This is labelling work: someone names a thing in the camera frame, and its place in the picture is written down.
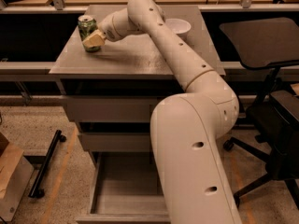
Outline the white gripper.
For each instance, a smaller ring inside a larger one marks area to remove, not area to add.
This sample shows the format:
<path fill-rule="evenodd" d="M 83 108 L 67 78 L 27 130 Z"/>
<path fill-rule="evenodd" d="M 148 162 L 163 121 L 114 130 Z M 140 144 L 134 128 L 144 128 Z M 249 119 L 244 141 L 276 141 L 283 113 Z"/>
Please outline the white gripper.
<path fill-rule="evenodd" d="M 99 30 L 95 30 L 83 39 L 82 44 L 87 49 L 104 46 L 106 39 L 109 41 L 116 40 L 112 14 L 107 15 L 102 21 L 100 21 L 98 23 L 98 28 Z"/>

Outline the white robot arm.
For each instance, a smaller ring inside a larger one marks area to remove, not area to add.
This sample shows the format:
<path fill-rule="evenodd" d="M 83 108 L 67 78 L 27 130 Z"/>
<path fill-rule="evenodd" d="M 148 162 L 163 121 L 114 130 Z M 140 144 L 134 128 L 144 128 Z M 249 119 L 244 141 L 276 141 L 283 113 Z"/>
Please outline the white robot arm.
<path fill-rule="evenodd" d="M 217 148 L 234 126 L 239 102 L 223 78 L 164 23 L 152 0 L 129 0 L 84 38 L 102 46 L 145 33 L 183 89 L 163 99 L 150 139 L 171 224 L 242 224 Z"/>

